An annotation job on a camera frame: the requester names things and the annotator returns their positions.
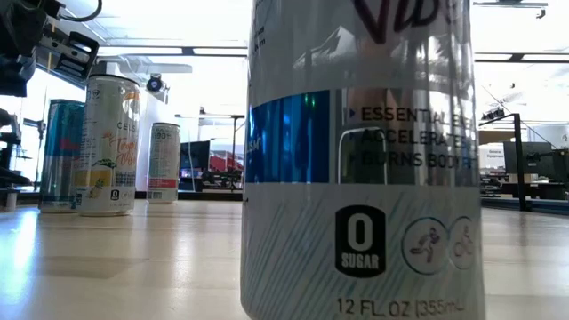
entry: aluminum can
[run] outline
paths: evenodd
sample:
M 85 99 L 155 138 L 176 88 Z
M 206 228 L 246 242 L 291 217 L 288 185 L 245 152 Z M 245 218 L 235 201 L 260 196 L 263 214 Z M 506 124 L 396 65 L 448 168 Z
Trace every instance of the aluminum can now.
M 241 301 L 485 319 L 467 0 L 256 0 Z
M 82 215 L 124 215 L 134 207 L 140 87 L 121 76 L 87 85 L 76 207 Z
M 178 200 L 180 177 L 180 126 L 154 123 L 148 153 L 150 204 L 173 204 Z
M 75 212 L 74 175 L 81 147 L 84 103 L 51 100 L 45 134 L 39 209 Z

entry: blue can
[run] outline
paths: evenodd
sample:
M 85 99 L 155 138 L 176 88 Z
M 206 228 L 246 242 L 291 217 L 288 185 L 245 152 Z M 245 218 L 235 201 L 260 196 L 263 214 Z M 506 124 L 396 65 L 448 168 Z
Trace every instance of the blue can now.
M 44 212 L 74 212 L 74 173 L 79 159 L 84 103 L 52 100 L 45 135 L 44 169 L 39 209 Z

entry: can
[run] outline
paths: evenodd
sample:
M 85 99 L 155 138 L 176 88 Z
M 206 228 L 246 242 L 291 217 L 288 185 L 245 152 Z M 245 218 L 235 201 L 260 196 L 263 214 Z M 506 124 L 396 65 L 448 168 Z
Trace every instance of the can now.
M 81 147 L 84 103 L 51 100 L 45 134 L 39 209 L 75 212 L 74 176 Z
M 180 176 L 180 126 L 154 123 L 148 153 L 147 201 L 173 204 L 178 200 Z
M 257 0 L 241 301 L 485 319 L 469 1 Z
M 140 87 L 133 80 L 92 75 L 87 85 L 76 208 L 82 215 L 124 215 L 134 207 Z

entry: circular icon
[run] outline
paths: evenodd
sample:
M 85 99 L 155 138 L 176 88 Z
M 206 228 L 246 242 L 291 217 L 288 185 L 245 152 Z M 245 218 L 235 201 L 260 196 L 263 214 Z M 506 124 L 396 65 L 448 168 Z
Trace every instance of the circular icon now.
M 451 227 L 449 256 L 456 268 L 466 270 L 472 267 L 476 255 L 474 224 L 469 217 L 460 217 Z
M 409 268 L 422 275 L 434 275 L 447 262 L 447 245 L 443 223 L 435 218 L 420 218 L 407 227 L 401 250 Z

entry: celsius can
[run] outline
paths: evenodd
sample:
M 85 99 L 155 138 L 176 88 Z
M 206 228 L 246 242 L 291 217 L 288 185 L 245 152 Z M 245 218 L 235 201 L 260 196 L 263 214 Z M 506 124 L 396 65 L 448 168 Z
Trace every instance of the celsius can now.
M 485 319 L 467 0 L 257 0 L 241 301 Z
M 51 100 L 45 136 L 39 209 L 42 213 L 75 211 L 74 173 L 79 160 L 84 103 Z
M 134 207 L 140 87 L 121 76 L 87 85 L 76 207 L 82 215 L 120 215 Z
M 180 176 L 180 126 L 154 123 L 148 152 L 148 190 L 150 204 L 172 204 L 178 200 Z

